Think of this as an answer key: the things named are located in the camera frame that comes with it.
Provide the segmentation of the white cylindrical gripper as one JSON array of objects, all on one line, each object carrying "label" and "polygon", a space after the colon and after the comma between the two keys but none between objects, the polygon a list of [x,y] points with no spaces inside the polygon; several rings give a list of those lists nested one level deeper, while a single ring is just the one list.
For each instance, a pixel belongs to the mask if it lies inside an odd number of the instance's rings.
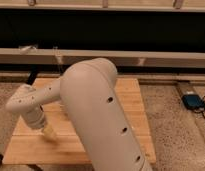
[{"label": "white cylindrical gripper", "polygon": [[[24,113],[22,118],[26,125],[33,130],[42,129],[47,124],[47,119],[44,115],[42,107],[36,107],[33,110]],[[42,129],[43,136],[48,141],[56,141],[57,134],[51,125],[46,125]]]}]

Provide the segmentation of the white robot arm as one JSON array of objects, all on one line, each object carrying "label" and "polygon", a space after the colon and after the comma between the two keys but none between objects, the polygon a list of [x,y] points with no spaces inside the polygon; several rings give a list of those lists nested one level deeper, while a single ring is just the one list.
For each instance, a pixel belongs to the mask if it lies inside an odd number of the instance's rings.
[{"label": "white robot arm", "polygon": [[46,125],[41,106],[61,101],[95,171],[153,171],[116,95],[116,81],[110,60],[84,60],[41,89],[20,86],[6,110],[41,129]]}]

